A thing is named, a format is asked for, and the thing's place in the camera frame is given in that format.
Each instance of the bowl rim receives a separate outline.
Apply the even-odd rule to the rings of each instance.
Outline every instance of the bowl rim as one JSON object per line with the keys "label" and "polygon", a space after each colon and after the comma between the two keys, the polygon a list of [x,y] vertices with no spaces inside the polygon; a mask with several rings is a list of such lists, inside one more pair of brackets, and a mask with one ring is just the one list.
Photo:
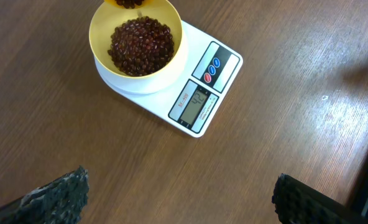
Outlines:
{"label": "bowl rim", "polygon": [[[176,8],[173,6],[173,4],[172,4],[172,3],[170,3],[168,0],[165,0],[165,1],[167,1],[167,2],[169,3],[169,5],[173,7],[174,11],[176,12],[176,15],[178,16],[178,19],[180,20],[180,27],[181,27],[181,30],[182,30],[182,32],[184,32],[184,30],[183,30],[183,23],[182,23],[182,19],[181,19],[181,17],[180,17],[180,15],[179,15],[179,13],[177,12],[177,9],[176,9]],[[98,59],[97,55],[94,53],[93,45],[91,44],[91,38],[90,38],[90,36],[91,36],[91,29],[90,29],[90,28],[91,28],[91,25],[93,24],[93,19],[94,19],[95,15],[96,15],[97,11],[100,9],[100,7],[101,7],[103,4],[109,4],[109,3],[107,3],[107,2],[103,2],[103,3],[102,3],[102,4],[97,8],[96,12],[93,14],[93,16],[92,16],[92,18],[91,18],[91,22],[90,22],[90,26],[89,26],[89,43],[90,43],[91,52],[93,53],[94,58],[95,58],[95,59],[100,63],[100,65],[102,65],[106,70],[108,70],[108,71],[109,71],[109,72],[111,72],[112,74],[117,75],[117,76],[119,76],[119,77],[123,77],[123,78],[132,78],[132,79],[141,79],[141,78],[150,78],[150,77],[153,77],[153,76],[155,76],[155,75],[159,74],[160,72],[164,71],[164,70],[166,69],[167,65],[169,65],[169,64],[172,62],[172,60],[175,58],[175,56],[178,54],[178,51],[180,51],[180,50],[182,49],[183,37],[181,38],[181,40],[180,40],[180,46],[178,46],[177,52],[176,52],[176,54],[173,56],[173,58],[171,59],[171,61],[169,61],[169,63],[168,63],[168,64],[166,64],[166,65],[165,65],[162,69],[160,69],[159,71],[154,72],[154,73],[151,73],[151,74],[149,74],[149,75],[144,75],[144,76],[141,76],[141,77],[131,77],[131,76],[129,76],[129,75],[121,75],[121,74],[118,74],[118,73],[116,73],[116,72],[114,72],[114,71],[110,70],[107,66],[105,66],[105,65],[100,61],[100,59]]]}

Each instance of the red button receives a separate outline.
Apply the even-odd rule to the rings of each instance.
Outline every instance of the red button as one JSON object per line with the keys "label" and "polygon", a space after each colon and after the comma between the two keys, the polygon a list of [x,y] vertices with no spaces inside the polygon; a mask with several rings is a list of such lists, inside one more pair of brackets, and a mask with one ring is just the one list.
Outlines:
{"label": "red button", "polygon": [[211,82],[211,75],[209,74],[209,73],[205,73],[204,75],[203,75],[203,79],[205,80],[205,82],[207,82],[207,83],[210,83]]}

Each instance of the tabletop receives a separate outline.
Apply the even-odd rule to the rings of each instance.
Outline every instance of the tabletop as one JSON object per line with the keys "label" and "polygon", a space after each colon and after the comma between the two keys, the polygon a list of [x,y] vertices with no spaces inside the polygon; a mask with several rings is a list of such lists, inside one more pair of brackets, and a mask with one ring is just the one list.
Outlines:
{"label": "tabletop", "polygon": [[81,223],[278,223],[281,173],[348,203],[368,153],[368,1],[171,2],[244,58],[198,139],[103,83],[102,1],[0,0],[0,206],[79,165]]}

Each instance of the adzuki bean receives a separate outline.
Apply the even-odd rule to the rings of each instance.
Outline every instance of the adzuki bean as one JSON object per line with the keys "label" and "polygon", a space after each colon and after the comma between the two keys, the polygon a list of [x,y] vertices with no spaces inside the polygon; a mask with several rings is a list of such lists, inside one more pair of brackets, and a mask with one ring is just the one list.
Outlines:
{"label": "adzuki bean", "polygon": [[126,9],[129,9],[130,7],[134,9],[135,4],[141,6],[144,0],[115,0],[115,1],[118,5],[124,6]]}
{"label": "adzuki bean", "polygon": [[132,77],[157,72],[173,57],[170,28],[148,16],[123,23],[111,38],[108,54],[121,72]]}

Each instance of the digital kitchen scale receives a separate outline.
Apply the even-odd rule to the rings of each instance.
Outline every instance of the digital kitchen scale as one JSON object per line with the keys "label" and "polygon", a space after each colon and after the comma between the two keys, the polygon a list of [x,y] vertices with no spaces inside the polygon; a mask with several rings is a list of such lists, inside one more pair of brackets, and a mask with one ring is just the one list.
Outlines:
{"label": "digital kitchen scale", "polygon": [[101,78],[114,91],[193,137],[201,137],[242,67],[242,57],[220,41],[182,21],[184,57],[172,69],[123,83],[97,60]]}

